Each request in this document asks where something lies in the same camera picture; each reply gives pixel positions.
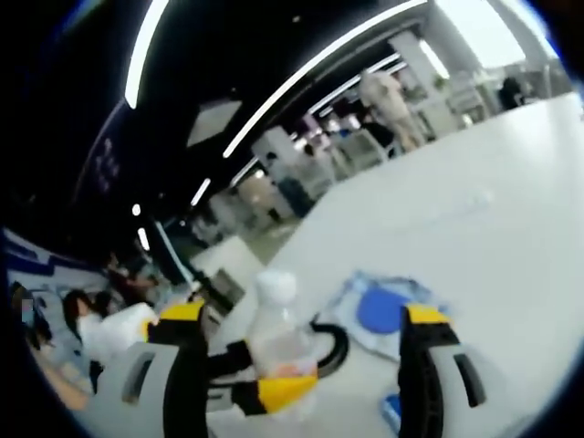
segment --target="standing person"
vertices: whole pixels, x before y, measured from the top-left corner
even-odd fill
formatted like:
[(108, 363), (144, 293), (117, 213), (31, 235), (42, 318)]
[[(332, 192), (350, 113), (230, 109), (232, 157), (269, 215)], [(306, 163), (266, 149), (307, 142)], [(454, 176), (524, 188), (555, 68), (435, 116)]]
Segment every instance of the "standing person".
[(363, 106), (374, 108), (385, 125), (397, 134), (406, 152), (423, 146), (422, 135), (403, 99), (402, 84), (398, 79), (385, 72), (364, 70), (359, 95)]
[(314, 203), (304, 191), (302, 184), (290, 176), (288, 168), (278, 159), (275, 153), (269, 152), (266, 158), (267, 171), (270, 174), (270, 178), (272, 178), (282, 196), (290, 204), (294, 214), (299, 218), (305, 217)]

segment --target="cable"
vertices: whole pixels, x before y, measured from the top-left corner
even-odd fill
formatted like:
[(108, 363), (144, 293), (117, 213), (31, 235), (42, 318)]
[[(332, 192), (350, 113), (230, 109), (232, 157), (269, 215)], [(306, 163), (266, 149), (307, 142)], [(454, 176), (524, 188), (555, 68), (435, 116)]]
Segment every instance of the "cable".
[(319, 324), (316, 318), (310, 322), (310, 327), (315, 333), (328, 333), (334, 339), (334, 345), (330, 353), (318, 361), (318, 378), (328, 377), (345, 363), (349, 355), (349, 336), (344, 328), (336, 324)]

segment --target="plastic bottle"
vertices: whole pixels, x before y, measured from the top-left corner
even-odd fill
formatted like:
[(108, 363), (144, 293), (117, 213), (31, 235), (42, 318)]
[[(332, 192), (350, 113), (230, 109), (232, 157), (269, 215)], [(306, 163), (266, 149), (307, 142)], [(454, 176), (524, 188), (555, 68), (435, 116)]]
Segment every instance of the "plastic bottle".
[[(292, 305), (297, 297), (296, 278), (288, 273), (266, 270), (256, 279), (258, 309), (247, 333), (247, 342), (260, 378), (296, 377), (318, 371), (312, 339), (301, 328)], [(311, 392), (275, 417), (304, 421), (316, 399)]]

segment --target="tabletop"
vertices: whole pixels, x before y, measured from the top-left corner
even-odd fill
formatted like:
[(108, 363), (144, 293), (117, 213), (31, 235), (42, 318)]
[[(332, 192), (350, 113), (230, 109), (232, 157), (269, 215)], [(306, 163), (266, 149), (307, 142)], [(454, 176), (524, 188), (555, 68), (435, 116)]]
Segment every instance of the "tabletop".
[[(527, 413), (561, 389), (584, 339), (584, 122), (575, 95), (509, 111), (363, 172), (318, 203), (270, 266), (318, 313), (356, 269), (411, 276), (451, 304), (460, 340), (506, 376)], [(250, 291), (221, 338), (253, 317)], [(392, 436), (379, 402), (397, 365), (351, 344), (319, 383), (304, 436)], [(250, 436), (284, 436), (269, 419)]]

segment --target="bottle cap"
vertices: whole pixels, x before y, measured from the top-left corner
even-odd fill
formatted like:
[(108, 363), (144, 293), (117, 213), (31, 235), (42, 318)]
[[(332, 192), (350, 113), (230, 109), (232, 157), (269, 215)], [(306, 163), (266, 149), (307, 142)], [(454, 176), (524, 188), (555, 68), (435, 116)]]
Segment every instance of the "bottle cap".
[(267, 269), (255, 279), (260, 299), (278, 305), (289, 304), (296, 298), (296, 277), (286, 271)]

